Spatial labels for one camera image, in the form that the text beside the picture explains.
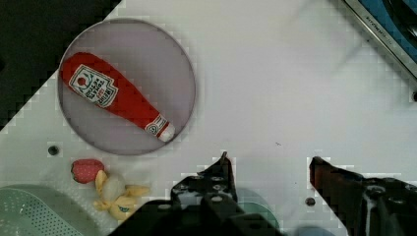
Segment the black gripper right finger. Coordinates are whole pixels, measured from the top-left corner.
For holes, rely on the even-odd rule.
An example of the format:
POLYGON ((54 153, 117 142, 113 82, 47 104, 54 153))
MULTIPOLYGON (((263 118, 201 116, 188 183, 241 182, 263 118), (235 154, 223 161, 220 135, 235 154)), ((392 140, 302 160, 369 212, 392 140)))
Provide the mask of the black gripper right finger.
POLYGON ((319 156, 310 183, 345 226, 349 236, 417 236, 417 191, 392 177, 366 178, 319 156))

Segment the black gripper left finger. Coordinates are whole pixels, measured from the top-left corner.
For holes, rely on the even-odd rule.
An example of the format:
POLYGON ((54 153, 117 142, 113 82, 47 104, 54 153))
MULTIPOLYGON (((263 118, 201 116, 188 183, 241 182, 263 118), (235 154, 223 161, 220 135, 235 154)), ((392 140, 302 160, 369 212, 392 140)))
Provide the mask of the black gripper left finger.
POLYGON ((210 167, 177 183, 170 191, 170 198, 185 208, 198 206, 207 194, 226 195, 234 202, 238 200, 232 163, 226 151, 210 167))

